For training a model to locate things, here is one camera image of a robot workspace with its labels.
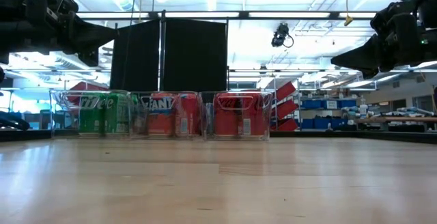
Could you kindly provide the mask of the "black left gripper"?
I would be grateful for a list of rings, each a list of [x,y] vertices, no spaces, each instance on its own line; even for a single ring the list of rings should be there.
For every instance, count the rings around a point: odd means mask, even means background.
[[[76,16],[74,0],[24,0],[26,21],[24,52],[63,51],[79,54],[89,67],[98,66],[100,46],[114,40],[118,31],[88,23]]]

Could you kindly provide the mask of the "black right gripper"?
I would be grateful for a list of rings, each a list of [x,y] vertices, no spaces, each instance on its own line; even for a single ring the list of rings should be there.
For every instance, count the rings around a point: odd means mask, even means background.
[[[390,3],[376,13],[371,28],[376,34],[364,45],[331,59],[331,63],[350,69],[360,69],[364,79],[372,79],[395,66],[411,65],[420,60],[420,35],[417,18],[410,1]]]

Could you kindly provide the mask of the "green Sprite soda can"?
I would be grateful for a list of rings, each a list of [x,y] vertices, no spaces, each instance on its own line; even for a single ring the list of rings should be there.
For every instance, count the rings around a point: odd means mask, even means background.
[[[79,131],[84,133],[104,132],[105,95],[93,93],[82,96],[79,110]]]
[[[129,101],[125,94],[110,93],[104,104],[104,132],[127,134],[129,132]]]

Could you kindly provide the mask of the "clear plastic bin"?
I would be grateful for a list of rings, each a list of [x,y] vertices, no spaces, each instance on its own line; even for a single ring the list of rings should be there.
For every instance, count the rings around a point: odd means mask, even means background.
[[[244,136],[242,134],[242,113],[241,113],[241,123],[240,123],[240,134],[238,136],[218,136],[214,133],[214,106],[213,100],[216,94],[218,93],[235,93],[242,98],[243,93],[262,93],[264,95],[270,96],[270,108],[267,113],[267,127],[266,133],[264,136]],[[223,92],[201,92],[201,100],[202,100],[202,119],[201,119],[201,131],[202,136],[206,140],[228,140],[228,141],[237,141],[237,140],[247,140],[247,141],[265,141],[270,137],[270,119],[272,113],[272,94],[270,92],[260,92],[257,90],[244,90],[244,91],[223,91]]]
[[[132,107],[132,133],[134,136],[136,137],[155,137],[155,138],[169,138],[169,139],[191,139],[195,136],[178,136],[176,134],[176,120],[177,117],[175,117],[175,134],[174,135],[151,135],[148,132],[148,127],[147,127],[147,115],[148,115],[148,108],[147,108],[147,103],[149,100],[149,97],[153,94],[153,93],[164,93],[164,92],[136,92],[136,93],[132,93],[131,97],[132,97],[132,101],[133,101],[133,107]],[[166,92],[166,93],[172,93],[172,94],[176,94],[177,98],[176,98],[176,113],[177,113],[177,100],[178,100],[178,94],[180,93],[186,93],[186,92]],[[197,93],[198,97],[199,97],[199,107],[200,107],[200,112],[201,112],[201,97],[200,95]]]
[[[79,110],[80,100],[78,104],[72,104],[68,101],[68,97],[90,96],[93,93],[104,94],[105,99],[110,93],[121,93],[128,97],[129,101],[129,118],[131,119],[132,100],[127,91],[122,90],[107,90],[107,91],[70,91],[60,90],[50,92],[50,111],[51,111],[51,132],[54,137],[82,137],[82,138],[113,138],[113,137],[127,137],[130,135],[130,121],[129,132],[127,134],[107,134],[103,132],[98,133],[84,133],[79,131]]]

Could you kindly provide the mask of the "red Fanta soda can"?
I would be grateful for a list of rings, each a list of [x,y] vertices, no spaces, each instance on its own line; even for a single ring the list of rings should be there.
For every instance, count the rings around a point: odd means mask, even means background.
[[[201,112],[197,93],[180,93],[177,100],[176,134],[195,136],[200,133]]]
[[[153,93],[148,100],[147,127],[151,135],[174,135],[176,94]]]

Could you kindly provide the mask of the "red Coca-Cola soda can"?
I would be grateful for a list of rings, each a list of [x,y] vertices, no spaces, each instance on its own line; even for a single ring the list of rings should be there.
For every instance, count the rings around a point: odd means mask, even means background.
[[[244,136],[264,136],[270,96],[262,93],[242,94],[242,134]]]
[[[240,134],[242,103],[235,93],[218,93],[213,100],[214,133],[218,136]]]

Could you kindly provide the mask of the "red angled panels rack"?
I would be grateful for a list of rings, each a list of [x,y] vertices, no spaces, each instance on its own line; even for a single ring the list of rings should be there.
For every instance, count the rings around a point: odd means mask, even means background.
[[[292,132],[298,128],[294,112],[298,110],[293,93],[296,91],[292,82],[287,82],[273,92],[271,131]]]
[[[86,83],[84,81],[81,81],[81,82],[77,83],[75,86],[71,87],[70,91],[83,91],[83,90],[107,91],[108,89],[109,89],[108,87],[104,87],[101,85],[95,85],[95,84]],[[68,101],[71,102],[72,104],[78,104],[79,100],[80,100],[79,96],[68,97]]]

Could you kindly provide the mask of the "black partition panel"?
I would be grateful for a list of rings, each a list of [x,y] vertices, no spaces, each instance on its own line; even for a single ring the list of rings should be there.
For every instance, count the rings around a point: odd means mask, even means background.
[[[118,29],[114,40],[110,89],[152,92],[158,89],[160,21]]]
[[[227,86],[225,23],[169,19],[165,32],[165,91],[224,91]]]

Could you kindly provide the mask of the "white bottle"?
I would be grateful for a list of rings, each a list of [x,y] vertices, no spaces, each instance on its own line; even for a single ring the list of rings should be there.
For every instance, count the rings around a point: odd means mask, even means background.
[[[368,104],[364,96],[360,97],[360,104],[358,105],[358,112],[360,117],[367,117]]]

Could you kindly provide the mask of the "pale tools on workbench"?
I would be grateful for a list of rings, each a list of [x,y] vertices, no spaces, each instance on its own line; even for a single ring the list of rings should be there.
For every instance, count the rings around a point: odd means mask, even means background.
[[[395,111],[390,111],[384,114],[385,116],[398,117],[436,117],[437,114],[431,111],[426,111],[417,107],[402,107]]]

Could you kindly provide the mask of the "wooden workbench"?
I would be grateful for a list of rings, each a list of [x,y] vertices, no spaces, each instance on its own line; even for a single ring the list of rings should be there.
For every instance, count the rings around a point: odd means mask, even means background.
[[[354,120],[358,123],[385,123],[385,122],[437,122],[437,117],[369,117]]]

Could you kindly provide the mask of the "blue storage bins shelf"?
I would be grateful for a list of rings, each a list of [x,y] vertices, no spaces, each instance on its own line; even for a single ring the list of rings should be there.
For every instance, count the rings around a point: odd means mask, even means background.
[[[304,99],[300,102],[303,130],[337,130],[348,124],[348,109],[357,108],[355,99]]]

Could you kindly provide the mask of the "black chair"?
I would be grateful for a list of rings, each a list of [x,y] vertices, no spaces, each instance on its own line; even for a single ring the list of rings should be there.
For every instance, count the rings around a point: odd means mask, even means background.
[[[6,113],[0,111],[0,127],[10,127],[19,130],[28,130],[30,125],[25,120],[21,119],[15,113]]]

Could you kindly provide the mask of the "overhead bar with light strips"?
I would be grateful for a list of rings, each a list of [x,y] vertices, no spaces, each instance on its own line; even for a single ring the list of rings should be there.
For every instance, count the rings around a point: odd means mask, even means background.
[[[370,20],[376,12],[358,11],[162,11],[162,12],[79,12],[79,17],[85,20],[128,20],[155,18],[189,18],[208,20],[343,20],[351,16],[354,20]]]

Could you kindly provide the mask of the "black aluminium table frame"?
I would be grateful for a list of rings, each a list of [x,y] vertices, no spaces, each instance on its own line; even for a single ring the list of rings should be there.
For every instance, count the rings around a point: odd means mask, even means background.
[[[383,132],[383,131],[273,131],[270,138],[356,138],[375,139],[386,141],[403,141],[410,143],[425,143],[437,145],[437,133],[426,132]],[[30,141],[51,139],[49,130],[3,130],[0,131],[0,142],[5,141]]]

